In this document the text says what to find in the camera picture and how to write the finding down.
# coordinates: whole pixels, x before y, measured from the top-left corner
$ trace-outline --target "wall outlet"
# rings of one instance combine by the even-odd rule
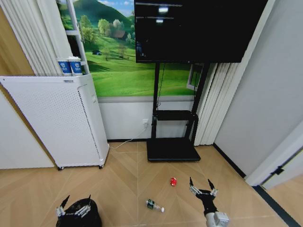
[[[142,119],[142,124],[148,124],[148,118]]]

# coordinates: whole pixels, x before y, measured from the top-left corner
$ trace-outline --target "black tv screen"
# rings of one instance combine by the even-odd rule
[[[240,62],[267,0],[135,0],[136,62]]]

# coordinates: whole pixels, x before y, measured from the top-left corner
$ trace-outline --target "red toy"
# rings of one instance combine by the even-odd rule
[[[176,186],[176,184],[177,184],[177,179],[175,177],[171,178],[170,185],[171,186]]]

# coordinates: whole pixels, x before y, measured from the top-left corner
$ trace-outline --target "tv stand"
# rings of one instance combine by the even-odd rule
[[[147,158],[149,161],[199,161],[201,159],[194,147],[199,120],[196,112],[198,109],[200,97],[203,91],[203,86],[205,84],[209,66],[210,63],[208,62],[204,64],[204,68],[198,84],[196,96],[191,111],[157,110],[160,63],[156,63],[151,138],[147,139]],[[185,136],[181,138],[156,138],[157,121],[188,121]]]

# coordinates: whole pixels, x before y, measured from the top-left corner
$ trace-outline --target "wooden floor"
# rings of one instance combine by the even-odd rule
[[[0,226],[54,227],[55,208],[67,195],[70,206],[91,198],[103,226],[205,227],[203,206],[189,191],[189,176],[199,189],[209,178],[219,192],[214,203],[231,218],[231,227],[281,227],[286,224],[212,147],[197,147],[196,163],[149,163],[145,142],[111,149],[103,169],[73,167],[0,171]],[[169,184],[177,178],[177,186]],[[150,198],[164,213],[146,208]]]
[[[303,174],[271,188],[267,193],[303,226]]]

